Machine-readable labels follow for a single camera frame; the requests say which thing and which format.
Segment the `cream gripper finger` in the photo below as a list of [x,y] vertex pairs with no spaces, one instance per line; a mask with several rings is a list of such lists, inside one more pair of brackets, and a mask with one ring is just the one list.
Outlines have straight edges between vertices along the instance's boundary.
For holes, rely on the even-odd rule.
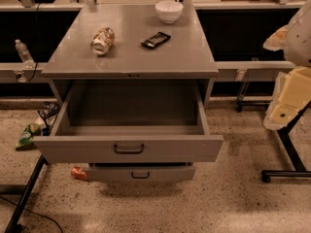
[[311,69],[298,66],[276,78],[272,101],[265,113],[263,125],[270,130],[287,126],[311,101]]
[[268,39],[263,43],[266,50],[282,50],[285,45],[285,37],[288,31],[288,26],[284,25],[276,30]]

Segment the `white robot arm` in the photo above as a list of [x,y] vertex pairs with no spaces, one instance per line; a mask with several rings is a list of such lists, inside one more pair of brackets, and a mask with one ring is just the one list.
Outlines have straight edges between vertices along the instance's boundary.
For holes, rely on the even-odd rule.
[[282,50],[294,65],[276,79],[272,101],[263,125],[270,130],[287,126],[311,101],[311,0],[307,0],[289,23],[265,40],[266,50]]

